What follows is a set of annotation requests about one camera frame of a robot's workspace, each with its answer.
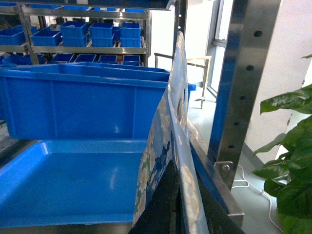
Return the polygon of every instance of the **metal bracket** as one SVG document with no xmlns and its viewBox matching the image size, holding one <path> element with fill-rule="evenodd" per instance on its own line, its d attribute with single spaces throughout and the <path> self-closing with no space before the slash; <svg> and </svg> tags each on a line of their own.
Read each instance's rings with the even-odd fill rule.
<svg viewBox="0 0 312 234">
<path fill-rule="evenodd" d="M 231 189 L 232 186 L 232 172 L 234 170 L 234 164 L 231 161 L 216 162 L 214 169 L 219 173 L 224 183 Z"/>
</svg>

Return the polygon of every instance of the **metal shelving rack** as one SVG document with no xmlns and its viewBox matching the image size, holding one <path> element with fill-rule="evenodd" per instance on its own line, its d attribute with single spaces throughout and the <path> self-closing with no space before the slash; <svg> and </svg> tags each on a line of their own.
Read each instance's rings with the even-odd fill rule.
<svg viewBox="0 0 312 234">
<path fill-rule="evenodd" d="M 25 52 L 29 51 L 33 64 L 38 64 L 36 53 L 97 53 L 97 54 L 136 54 L 143 55 L 143 62 L 147 65 L 147 60 L 150 55 L 151 48 L 151 14 L 149 10 L 144 13 L 137 12 L 109 12 L 109 11 L 94 11 L 90 7 L 86 11 L 81 10 L 67 10 L 63 6 L 56 9 L 47 8 L 31 8 L 24 6 L 0 7 L 0 14 L 4 15 L 20 15 L 20 21 L 23 25 L 26 36 L 26 43 L 21 46 L 0 46 L 0 51 L 3 52 Z M 144 35 L 142 37 L 141 48 L 134 47 L 120 47 L 120 43 L 116 43 L 114 47 L 92 47 L 92 40 L 86 47 L 65 47 L 59 46 L 34 46 L 30 29 L 30 15 L 35 16 L 56 16 L 56 17 L 91 17 L 103 19 L 119 19 L 119 20 L 143 20 Z"/>
</svg>

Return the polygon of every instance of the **metal post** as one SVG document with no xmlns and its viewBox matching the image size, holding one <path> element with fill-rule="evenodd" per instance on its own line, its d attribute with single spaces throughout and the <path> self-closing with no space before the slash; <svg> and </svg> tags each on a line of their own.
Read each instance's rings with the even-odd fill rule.
<svg viewBox="0 0 312 234">
<path fill-rule="evenodd" d="M 32 35 L 32 32 L 31 32 L 30 17 L 24 15 L 22 8 L 21 8 L 21 5 L 18 5 L 18 8 L 19 8 L 19 19 L 20 19 L 20 22 L 23 26 L 23 31 L 24 31 L 24 35 L 26 38 L 27 48 L 28 48 L 28 52 L 30 55 L 31 62 L 33 64 L 39 64 L 38 56 L 36 53 L 33 52 L 32 48 L 31 48 L 31 45 L 32 45 L 31 42 L 32 41 L 31 41 L 30 36 Z"/>
<path fill-rule="evenodd" d="M 281 0 L 235 0 L 208 154 L 232 187 Z"/>
<path fill-rule="evenodd" d="M 173 56 L 175 55 L 177 33 L 179 31 L 182 32 L 185 38 L 187 4 L 188 0 L 175 1 L 174 46 L 172 53 Z"/>
</svg>

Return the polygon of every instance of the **white wall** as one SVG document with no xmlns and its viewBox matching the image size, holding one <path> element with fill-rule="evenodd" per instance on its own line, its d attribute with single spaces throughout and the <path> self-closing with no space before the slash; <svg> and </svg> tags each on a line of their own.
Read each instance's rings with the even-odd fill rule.
<svg viewBox="0 0 312 234">
<path fill-rule="evenodd" d="M 312 1 L 283 0 L 245 143 L 254 151 L 287 129 L 291 110 L 278 110 L 260 116 L 262 100 L 302 86 L 310 61 L 301 57 L 312 53 Z M 259 154 L 263 162 L 273 160 L 278 147 Z"/>
</svg>

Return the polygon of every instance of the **stainless steel shelf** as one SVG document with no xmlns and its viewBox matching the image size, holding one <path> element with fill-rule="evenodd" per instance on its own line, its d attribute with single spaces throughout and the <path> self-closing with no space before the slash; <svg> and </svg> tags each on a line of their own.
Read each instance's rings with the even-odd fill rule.
<svg viewBox="0 0 312 234">
<path fill-rule="evenodd" d="M 16 6 L 0 6 L 0 15 L 18 15 Z"/>
<path fill-rule="evenodd" d="M 65 10 L 63 7 L 56 9 L 43 9 L 22 7 L 25 15 L 37 16 L 58 16 L 58 17 L 92 17 L 92 18 L 106 18 L 106 19 L 128 19 L 128 20 L 146 20 L 147 13 L 137 12 L 116 12 L 116 11 L 79 11 L 79 10 Z"/>
<path fill-rule="evenodd" d="M 120 42 L 115 43 L 114 47 L 93 47 L 92 41 L 86 47 L 69 46 L 32 46 L 35 53 L 81 53 L 81 54 L 146 54 L 147 48 L 142 38 L 142 47 L 120 47 Z"/>
<path fill-rule="evenodd" d="M 27 43 L 23 45 L 0 45 L 1 52 L 25 52 L 28 49 Z"/>
</svg>

